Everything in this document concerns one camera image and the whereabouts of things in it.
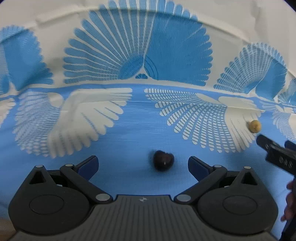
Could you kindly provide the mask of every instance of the screw head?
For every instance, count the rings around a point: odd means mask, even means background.
[[[180,202],[188,202],[191,200],[191,197],[187,194],[180,194],[177,196],[177,200],[179,200]]]
[[[107,193],[101,193],[96,195],[96,200],[104,202],[104,201],[108,201],[110,199],[110,195]]]

